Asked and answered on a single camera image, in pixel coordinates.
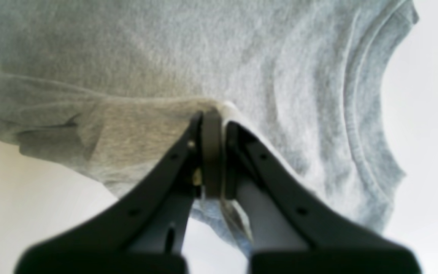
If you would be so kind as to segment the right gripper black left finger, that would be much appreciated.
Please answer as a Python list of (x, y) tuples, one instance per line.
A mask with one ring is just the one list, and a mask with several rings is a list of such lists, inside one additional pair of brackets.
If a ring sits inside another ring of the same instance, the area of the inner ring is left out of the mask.
[(16, 274), (188, 274), (181, 246), (200, 166), (203, 113), (132, 191), (90, 220), (35, 244)]

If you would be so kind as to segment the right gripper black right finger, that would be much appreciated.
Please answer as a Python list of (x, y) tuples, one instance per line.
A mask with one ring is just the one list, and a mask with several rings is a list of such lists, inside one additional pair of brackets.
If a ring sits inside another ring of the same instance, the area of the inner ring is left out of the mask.
[(330, 209), (239, 123), (226, 126), (227, 194), (249, 218), (249, 274), (420, 274), (406, 247)]

